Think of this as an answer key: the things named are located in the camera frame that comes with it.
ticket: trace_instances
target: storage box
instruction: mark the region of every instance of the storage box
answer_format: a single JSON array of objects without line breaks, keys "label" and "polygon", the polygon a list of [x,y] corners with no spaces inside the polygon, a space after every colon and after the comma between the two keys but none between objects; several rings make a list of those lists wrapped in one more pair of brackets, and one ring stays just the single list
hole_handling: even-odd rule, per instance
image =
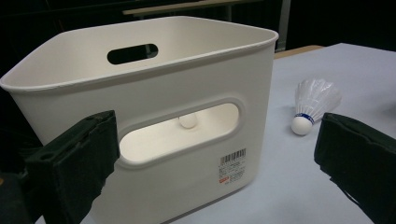
[{"label": "storage box", "polygon": [[43,144],[115,110],[97,223],[161,223],[240,189],[262,152],[277,33],[170,17],[66,32],[1,78]]}]

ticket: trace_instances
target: sticker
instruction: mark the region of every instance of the sticker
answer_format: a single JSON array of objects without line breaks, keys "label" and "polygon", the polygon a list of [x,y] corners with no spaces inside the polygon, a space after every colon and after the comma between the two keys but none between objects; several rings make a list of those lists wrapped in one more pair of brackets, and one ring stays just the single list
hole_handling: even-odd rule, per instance
[{"label": "sticker", "polygon": [[247,150],[243,148],[230,155],[220,158],[220,184],[231,184],[243,176],[246,167],[246,154]]}]

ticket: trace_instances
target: white shuttlecock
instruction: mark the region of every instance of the white shuttlecock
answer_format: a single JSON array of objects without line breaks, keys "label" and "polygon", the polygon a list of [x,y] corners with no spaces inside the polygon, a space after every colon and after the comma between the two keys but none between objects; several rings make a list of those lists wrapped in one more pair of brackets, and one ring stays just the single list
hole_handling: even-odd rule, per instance
[{"label": "white shuttlecock", "polygon": [[296,115],[291,129],[299,135],[308,134],[325,112],[340,105],[341,98],[340,91],[332,82],[315,78],[302,81],[295,92]]}]

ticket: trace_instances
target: oval cutout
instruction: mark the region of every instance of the oval cutout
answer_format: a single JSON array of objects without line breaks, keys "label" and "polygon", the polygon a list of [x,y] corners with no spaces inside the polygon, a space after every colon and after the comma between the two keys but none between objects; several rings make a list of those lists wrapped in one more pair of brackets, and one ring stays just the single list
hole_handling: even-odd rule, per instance
[{"label": "oval cutout", "polygon": [[147,44],[124,49],[113,49],[107,54],[107,60],[112,64],[132,63],[153,58],[157,54],[157,46]]},{"label": "oval cutout", "polygon": [[192,127],[186,127],[179,117],[127,133],[120,140],[120,154],[127,163],[142,165],[231,133],[239,120],[239,109],[234,104],[216,105],[192,114]]}]

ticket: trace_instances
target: white ball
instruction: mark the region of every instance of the white ball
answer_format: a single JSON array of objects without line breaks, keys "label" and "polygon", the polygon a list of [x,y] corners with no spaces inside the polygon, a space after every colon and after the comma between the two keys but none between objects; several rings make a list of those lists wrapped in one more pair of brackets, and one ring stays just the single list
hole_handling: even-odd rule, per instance
[{"label": "white ball", "polygon": [[197,125],[197,116],[195,113],[191,113],[178,118],[178,122],[186,129],[191,129]]},{"label": "white ball", "polygon": [[299,135],[306,135],[312,130],[312,122],[304,117],[295,117],[291,129]]}]

